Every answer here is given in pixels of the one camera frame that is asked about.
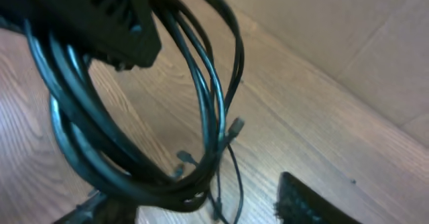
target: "floor plank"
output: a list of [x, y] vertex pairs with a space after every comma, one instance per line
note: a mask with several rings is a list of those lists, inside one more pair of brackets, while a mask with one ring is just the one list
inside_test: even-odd
[[[199, 0], [195, 10], [227, 82], [233, 38]], [[280, 172], [290, 171], [363, 223], [425, 223], [428, 150], [237, 12], [246, 51], [243, 82], [229, 113], [246, 126], [233, 144], [245, 185], [241, 223], [276, 223]], [[200, 120], [185, 61], [160, 28], [154, 67], [117, 73], [95, 62], [90, 73], [107, 109], [139, 148], [172, 172], [178, 150], [200, 156]], [[90, 186], [67, 165], [53, 138], [48, 92], [25, 39], [0, 32], [0, 219], [49, 223], [82, 202]], [[238, 188], [230, 157], [222, 165], [225, 215]], [[140, 223], [211, 223], [210, 207], [177, 214], [142, 207]]]

